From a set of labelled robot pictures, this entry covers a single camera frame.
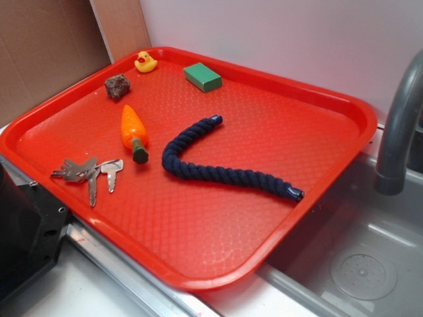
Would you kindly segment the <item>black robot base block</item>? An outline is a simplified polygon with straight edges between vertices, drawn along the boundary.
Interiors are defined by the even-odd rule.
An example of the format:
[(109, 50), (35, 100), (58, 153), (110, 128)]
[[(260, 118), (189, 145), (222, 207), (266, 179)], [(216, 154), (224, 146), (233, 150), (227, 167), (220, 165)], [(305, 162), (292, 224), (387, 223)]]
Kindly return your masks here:
[(45, 187), (17, 185), (1, 167), (1, 304), (57, 264), (68, 221)]

